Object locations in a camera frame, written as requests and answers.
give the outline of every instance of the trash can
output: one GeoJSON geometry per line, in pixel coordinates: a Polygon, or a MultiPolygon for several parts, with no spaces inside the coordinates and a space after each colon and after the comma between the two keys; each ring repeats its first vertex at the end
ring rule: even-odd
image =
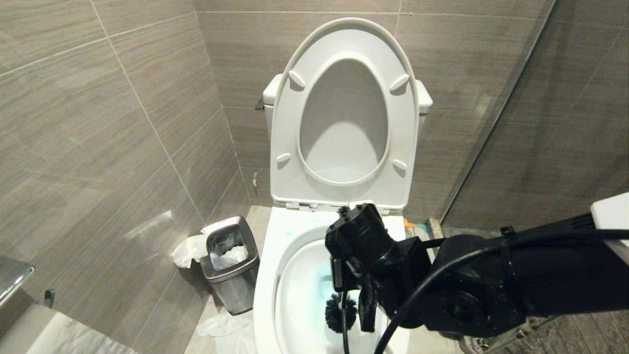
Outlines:
{"type": "Polygon", "coordinates": [[[208,255],[201,258],[201,269],[227,311],[232,315],[253,308],[253,291],[260,257],[251,229],[242,216],[215,222],[202,230],[208,235],[208,255]],[[234,250],[246,251],[246,258],[233,264],[234,250]]]}

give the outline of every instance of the wall tile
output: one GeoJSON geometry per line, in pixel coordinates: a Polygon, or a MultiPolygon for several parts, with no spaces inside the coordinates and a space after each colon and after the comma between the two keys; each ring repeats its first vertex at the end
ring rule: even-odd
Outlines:
{"type": "Polygon", "coordinates": [[[165,163],[53,282],[55,307],[131,346],[177,272],[170,253],[201,226],[165,163]]]}
{"type": "Polygon", "coordinates": [[[242,168],[245,177],[245,186],[251,198],[252,205],[262,205],[265,207],[273,206],[273,198],[271,197],[271,174],[268,169],[260,168],[242,168]],[[253,174],[257,173],[257,185],[253,185],[253,174]]]}
{"type": "Polygon", "coordinates": [[[446,224],[524,229],[627,191],[626,41],[626,30],[551,25],[446,224]]]}
{"type": "Polygon", "coordinates": [[[175,273],[134,349],[151,354],[183,353],[209,297],[209,284],[204,282],[199,272],[180,269],[175,273]]]}
{"type": "Polygon", "coordinates": [[[37,298],[167,156],[107,41],[0,77],[0,242],[37,298]]]}
{"type": "Polygon", "coordinates": [[[413,181],[404,217],[411,222],[426,222],[430,217],[439,217],[452,185],[413,181]]]}
{"type": "Polygon", "coordinates": [[[247,187],[242,178],[240,170],[236,171],[234,177],[232,177],[230,185],[225,190],[225,194],[221,197],[216,208],[209,219],[206,221],[206,225],[213,222],[240,215],[246,217],[251,207],[251,201],[247,194],[247,187]]]}
{"type": "Polygon", "coordinates": [[[0,73],[105,34],[89,1],[0,3],[0,73]]]}
{"type": "Polygon", "coordinates": [[[172,157],[195,206],[206,220],[238,171],[227,121],[219,111],[172,157]]]}
{"type": "Polygon", "coordinates": [[[622,26],[629,17],[627,0],[562,0],[555,10],[557,21],[622,26]]]}
{"type": "Polygon", "coordinates": [[[256,1],[194,0],[197,11],[327,11],[397,13],[398,0],[256,1]]]}
{"type": "Polygon", "coordinates": [[[91,0],[108,35],[194,11],[190,0],[91,0]]]}
{"type": "Polygon", "coordinates": [[[194,15],[111,41],[166,150],[173,155],[221,108],[194,15]]]}
{"type": "Polygon", "coordinates": [[[225,108],[240,166],[269,169],[271,147],[264,111],[225,108]]]}
{"type": "MultiPolygon", "coordinates": [[[[199,13],[225,106],[253,108],[299,44],[338,13],[199,13]]],[[[396,14],[361,15],[393,32],[396,14]]]]}
{"type": "Polygon", "coordinates": [[[401,11],[414,14],[467,14],[538,18],[547,11],[549,0],[402,0],[401,11]]]}

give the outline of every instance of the robotic arm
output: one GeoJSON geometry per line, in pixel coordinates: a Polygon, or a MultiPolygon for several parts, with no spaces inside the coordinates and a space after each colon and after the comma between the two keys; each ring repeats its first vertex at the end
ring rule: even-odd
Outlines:
{"type": "Polygon", "coordinates": [[[404,328],[479,338],[504,333],[527,316],[629,308],[629,267],[603,241],[627,239],[629,232],[597,230],[592,214],[520,232],[504,227],[494,239],[427,242],[393,241],[373,204],[339,214],[325,241],[334,288],[361,290],[363,331],[374,331],[376,306],[391,319],[403,317],[404,328]],[[426,250],[437,246],[431,264],[426,250]],[[446,267],[454,263],[460,266],[446,267]],[[409,307],[420,285],[423,293],[409,307]]]}

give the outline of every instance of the crumpled tissue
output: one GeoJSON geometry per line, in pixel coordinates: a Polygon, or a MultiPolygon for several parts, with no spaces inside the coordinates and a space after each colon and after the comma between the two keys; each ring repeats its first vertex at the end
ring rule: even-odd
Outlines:
{"type": "Polygon", "coordinates": [[[199,261],[208,255],[207,242],[208,235],[201,234],[191,236],[180,243],[170,254],[172,261],[179,268],[190,268],[192,260],[199,261]]]}
{"type": "Polygon", "coordinates": [[[247,248],[245,246],[235,246],[224,255],[219,256],[214,252],[209,253],[209,258],[212,261],[212,266],[215,270],[223,270],[247,259],[247,248]]]}
{"type": "Polygon", "coordinates": [[[255,354],[252,313],[232,316],[222,308],[219,314],[200,323],[197,334],[215,337],[217,354],[255,354]]]}

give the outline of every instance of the toilet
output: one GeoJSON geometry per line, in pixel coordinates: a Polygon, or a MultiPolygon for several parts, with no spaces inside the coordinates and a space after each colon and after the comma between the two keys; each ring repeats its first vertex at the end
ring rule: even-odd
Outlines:
{"type": "MultiPolygon", "coordinates": [[[[326,229],[341,206],[371,202],[389,235],[405,238],[401,212],[432,100],[387,30],[342,18],[305,39],[263,101],[275,206],[253,300],[257,352],[342,354],[342,336],[325,322],[334,293],[326,229]]],[[[357,319],[350,352],[372,353],[388,322],[378,312],[376,331],[365,333],[357,319]]],[[[408,341],[398,328],[386,353],[407,353],[408,341]]]]}

